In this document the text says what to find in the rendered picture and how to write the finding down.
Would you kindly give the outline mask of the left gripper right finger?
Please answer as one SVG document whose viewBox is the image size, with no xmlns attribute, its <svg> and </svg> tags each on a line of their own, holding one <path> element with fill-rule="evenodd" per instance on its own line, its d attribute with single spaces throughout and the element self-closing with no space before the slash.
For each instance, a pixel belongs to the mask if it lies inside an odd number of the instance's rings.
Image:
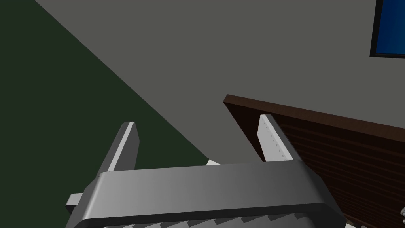
<svg viewBox="0 0 405 228">
<path fill-rule="evenodd" d="M 257 137 L 266 162 L 302 160 L 271 114 L 260 115 Z"/>
</svg>

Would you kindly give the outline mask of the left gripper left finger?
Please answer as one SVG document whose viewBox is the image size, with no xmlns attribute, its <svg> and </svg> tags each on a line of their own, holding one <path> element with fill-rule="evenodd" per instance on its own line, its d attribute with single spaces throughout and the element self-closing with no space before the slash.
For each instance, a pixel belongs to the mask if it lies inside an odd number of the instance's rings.
<svg viewBox="0 0 405 228">
<path fill-rule="evenodd" d="M 139 149 L 139 135 L 135 122 L 124 122 L 97 173 L 134 170 Z"/>
</svg>

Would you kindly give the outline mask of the dark brown slatted cabinet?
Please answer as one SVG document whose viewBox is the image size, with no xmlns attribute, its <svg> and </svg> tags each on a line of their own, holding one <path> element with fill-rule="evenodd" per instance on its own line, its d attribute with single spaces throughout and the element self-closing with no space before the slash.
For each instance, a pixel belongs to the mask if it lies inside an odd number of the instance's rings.
<svg viewBox="0 0 405 228">
<path fill-rule="evenodd" d="M 223 102 L 261 160 L 259 117 L 270 114 L 348 220 L 405 228 L 405 128 L 234 95 Z"/>
</svg>

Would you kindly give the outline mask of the blue picture with black frame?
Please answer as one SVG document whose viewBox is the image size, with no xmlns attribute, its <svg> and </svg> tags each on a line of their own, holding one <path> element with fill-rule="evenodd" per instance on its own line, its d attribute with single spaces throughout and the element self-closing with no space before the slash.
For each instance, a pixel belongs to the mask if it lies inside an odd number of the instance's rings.
<svg viewBox="0 0 405 228">
<path fill-rule="evenodd" d="M 369 56 L 405 59 L 405 0 L 376 0 Z"/>
</svg>

